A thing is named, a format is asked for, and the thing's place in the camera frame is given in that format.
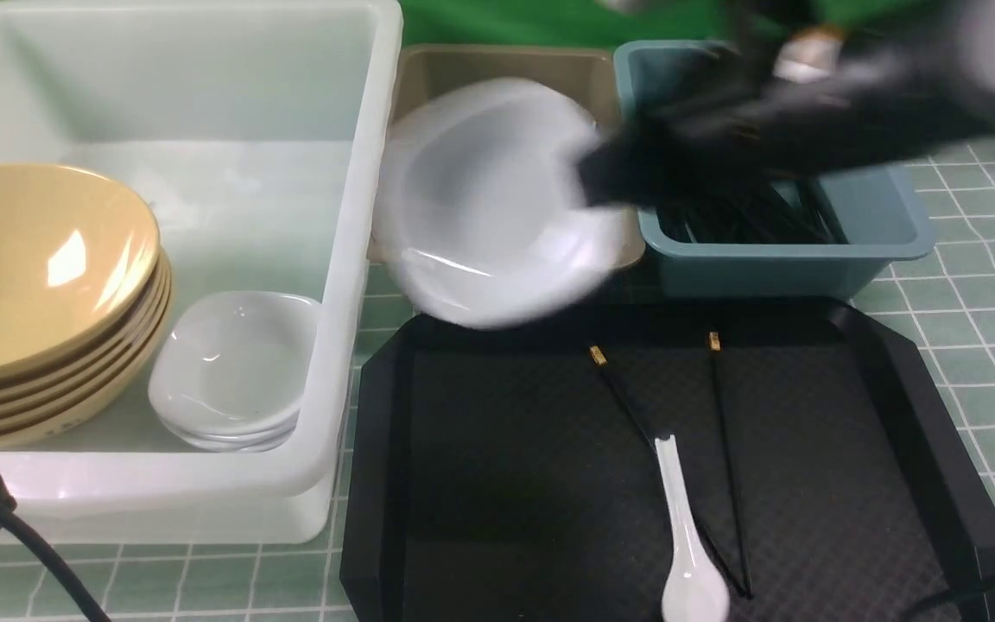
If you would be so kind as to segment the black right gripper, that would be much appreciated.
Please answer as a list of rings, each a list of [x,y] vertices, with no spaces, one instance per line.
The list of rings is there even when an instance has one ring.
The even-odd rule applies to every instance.
[[[618,129],[577,158],[586,204],[662,207],[716,185],[806,174],[809,85],[753,76],[734,52],[691,52]]]

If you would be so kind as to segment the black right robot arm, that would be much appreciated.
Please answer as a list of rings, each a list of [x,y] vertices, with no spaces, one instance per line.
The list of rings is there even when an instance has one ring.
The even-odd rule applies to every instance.
[[[840,27],[814,1],[726,1],[731,46],[577,159],[593,207],[892,164],[995,136],[995,1],[915,1]]]

